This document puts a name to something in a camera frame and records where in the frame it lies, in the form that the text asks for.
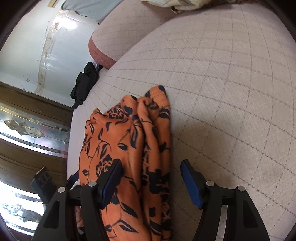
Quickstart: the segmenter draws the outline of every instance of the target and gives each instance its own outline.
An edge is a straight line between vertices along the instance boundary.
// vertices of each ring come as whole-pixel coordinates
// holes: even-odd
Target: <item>orange cloth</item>
[[[126,95],[105,114],[94,110],[79,158],[81,185],[120,159],[124,176],[102,210],[110,240],[170,240],[170,105],[163,86]]]

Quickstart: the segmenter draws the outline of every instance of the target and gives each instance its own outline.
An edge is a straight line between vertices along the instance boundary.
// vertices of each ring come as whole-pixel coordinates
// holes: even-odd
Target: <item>gray fabric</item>
[[[73,10],[76,13],[92,18],[101,23],[104,18],[123,0],[67,0],[62,10]]]

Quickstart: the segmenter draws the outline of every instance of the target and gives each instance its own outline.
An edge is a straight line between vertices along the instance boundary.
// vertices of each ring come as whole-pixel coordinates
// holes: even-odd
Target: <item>metal rivet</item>
[[[96,181],[91,181],[91,182],[89,182],[89,186],[90,187],[94,187],[96,185]]]
[[[207,186],[212,187],[215,185],[215,183],[213,181],[207,181],[206,182]]]
[[[65,187],[60,187],[58,190],[57,190],[59,193],[62,193],[64,191],[66,191],[66,188]]]
[[[244,186],[238,186],[237,189],[240,190],[241,192],[243,192],[244,190],[246,190]]]

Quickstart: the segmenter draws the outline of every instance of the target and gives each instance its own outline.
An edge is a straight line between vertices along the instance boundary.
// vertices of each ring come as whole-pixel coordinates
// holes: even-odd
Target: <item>cream fabric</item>
[[[171,9],[140,0],[124,0],[98,26],[92,40],[101,52],[117,61],[142,38],[175,15]]]
[[[180,175],[185,158],[222,187],[245,186],[271,241],[284,240],[296,222],[295,56],[291,35],[261,5],[181,14],[102,70],[74,111],[68,165],[77,169],[93,109],[163,85],[172,107],[174,240],[192,240],[201,216]],[[217,240],[225,220],[223,208]]]

